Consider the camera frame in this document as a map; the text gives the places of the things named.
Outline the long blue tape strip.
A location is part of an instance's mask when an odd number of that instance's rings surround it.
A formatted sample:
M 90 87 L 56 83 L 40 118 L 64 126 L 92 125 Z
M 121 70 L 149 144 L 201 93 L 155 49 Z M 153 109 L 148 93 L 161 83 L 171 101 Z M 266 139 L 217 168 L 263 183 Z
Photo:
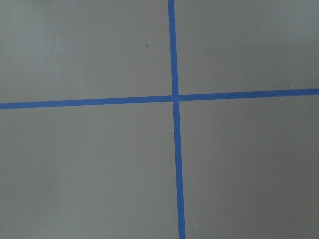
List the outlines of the long blue tape strip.
M 172 104 L 173 104 L 173 123 L 174 123 L 178 237 L 180 239 L 185 239 L 186 229 L 185 229 L 184 191 L 183 191 L 180 100 L 179 100 L 179 82 L 178 82 L 175 6 L 174 6 L 173 0 L 168 1 L 168 16 L 169 16 Z

